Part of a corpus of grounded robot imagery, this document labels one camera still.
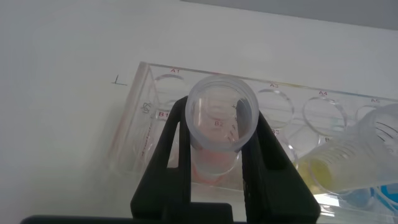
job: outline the measuring cup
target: measuring cup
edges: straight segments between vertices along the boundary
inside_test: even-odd
[[[369,112],[341,135],[298,160],[315,194],[398,182],[398,104]]]
[[[199,81],[185,107],[194,175],[212,183],[227,174],[253,135],[258,117],[256,96],[242,80],[213,75]]]

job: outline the white table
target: white table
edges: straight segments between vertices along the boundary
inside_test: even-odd
[[[132,183],[105,159],[140,61],[398,98],[397,31],[178,0],[3,0],[2,223],[130,217]]]

